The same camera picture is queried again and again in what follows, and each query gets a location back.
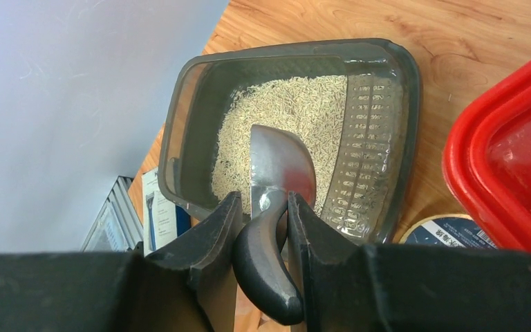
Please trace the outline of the silver metal scoop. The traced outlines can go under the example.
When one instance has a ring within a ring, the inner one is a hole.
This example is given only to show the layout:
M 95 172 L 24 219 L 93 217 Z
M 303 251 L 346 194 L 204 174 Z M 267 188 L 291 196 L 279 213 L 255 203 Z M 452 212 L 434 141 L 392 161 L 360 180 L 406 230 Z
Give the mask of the silver metal scoop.
M 297 135 L 265 125 L 250 130 L 250 221 L 234 242 L 232 266 L 241 290 L 282 325 L 303 320 L 302 296 L 282 251 L 288 238 L 288 195 L 313 205 L 316 175 L 310 152 Z

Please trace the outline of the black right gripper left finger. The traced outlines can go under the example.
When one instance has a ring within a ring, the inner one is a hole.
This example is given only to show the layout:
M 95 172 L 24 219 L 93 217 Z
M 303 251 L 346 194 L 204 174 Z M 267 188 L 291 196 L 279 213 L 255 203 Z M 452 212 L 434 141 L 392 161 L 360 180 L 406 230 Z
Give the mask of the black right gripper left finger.
M 147 255 L 173 275 L 171 314 L 181 331 L 233 331 L 237 282 L 232 247 L 243 220 L 240 192 L 230 192 L 209 216 Z

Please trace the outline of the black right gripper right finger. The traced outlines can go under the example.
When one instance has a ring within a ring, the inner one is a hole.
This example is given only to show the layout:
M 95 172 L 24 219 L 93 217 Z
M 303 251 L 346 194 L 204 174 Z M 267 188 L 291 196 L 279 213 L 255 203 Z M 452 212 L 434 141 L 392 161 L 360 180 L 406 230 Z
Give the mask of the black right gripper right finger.
M 366 280 L 362 252 L 323 222 L 297 193 L 288 201 L 290 274 L 303 299 L 293 331 L 363 331 Z

